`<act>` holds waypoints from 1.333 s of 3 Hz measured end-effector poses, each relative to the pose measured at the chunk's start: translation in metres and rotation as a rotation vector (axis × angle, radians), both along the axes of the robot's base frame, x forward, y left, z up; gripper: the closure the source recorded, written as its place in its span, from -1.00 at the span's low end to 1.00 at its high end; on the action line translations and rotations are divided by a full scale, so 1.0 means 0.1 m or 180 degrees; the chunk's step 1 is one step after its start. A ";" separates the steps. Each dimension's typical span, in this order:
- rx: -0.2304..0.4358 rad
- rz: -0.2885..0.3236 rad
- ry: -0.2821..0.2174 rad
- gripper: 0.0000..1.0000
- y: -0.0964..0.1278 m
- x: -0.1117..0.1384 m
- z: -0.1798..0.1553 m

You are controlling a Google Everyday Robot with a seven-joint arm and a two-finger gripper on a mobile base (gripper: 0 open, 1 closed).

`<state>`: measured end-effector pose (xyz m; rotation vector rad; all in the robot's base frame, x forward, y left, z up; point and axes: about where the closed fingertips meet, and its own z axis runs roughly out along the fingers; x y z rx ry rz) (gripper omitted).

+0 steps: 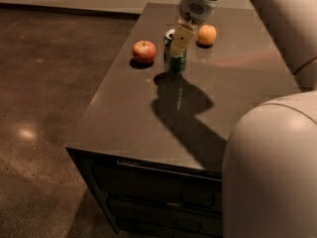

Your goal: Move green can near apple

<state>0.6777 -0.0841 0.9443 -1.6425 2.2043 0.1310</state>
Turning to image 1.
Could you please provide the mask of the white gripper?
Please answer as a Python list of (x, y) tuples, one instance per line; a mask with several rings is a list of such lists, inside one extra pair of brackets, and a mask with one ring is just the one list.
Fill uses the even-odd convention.
[(195, 26), (202, 25), (212, 15), (219, 0), (180, 0), (179, 24), (175, 28), (169, 54), (179, 57), (195, 35)]

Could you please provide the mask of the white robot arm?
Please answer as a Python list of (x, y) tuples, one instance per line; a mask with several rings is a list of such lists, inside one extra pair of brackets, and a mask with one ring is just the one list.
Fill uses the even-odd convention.
[(300, 93), (244, 115), (222, 168), (224, 238), (317, 238), (317, 0), (250, 0)]

